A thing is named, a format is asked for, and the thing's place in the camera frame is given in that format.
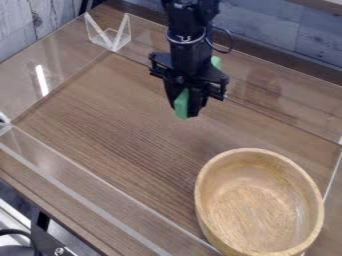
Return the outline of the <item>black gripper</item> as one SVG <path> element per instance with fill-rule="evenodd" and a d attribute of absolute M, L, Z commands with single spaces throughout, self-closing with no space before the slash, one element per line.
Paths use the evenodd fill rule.
<path fill-rule="evenodd" d="M 169 52 L 150 54 L 150 74 L 165 82 L 170 106 L 182 90 L 190 90 L 189 117 L 197 117 L 208 104 L 208 99 L 225 99 L 229 76 L 212 64 L 214 43 L 213 29 L 185 38 L 168 30 Z"/>

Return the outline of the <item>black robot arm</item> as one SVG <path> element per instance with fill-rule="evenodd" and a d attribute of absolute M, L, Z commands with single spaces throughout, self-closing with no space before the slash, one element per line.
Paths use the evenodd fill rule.
<path fill-rule="evenodd" d="M 170 51 L 150 53 L 150 74 L 164 80 L 172 108 L 182 119 L 200 115 L 209 98 L 224 101 L 226 97 L 230 78 L 213 56 L 213 20 L 220 2 L 162 0 Z"/>

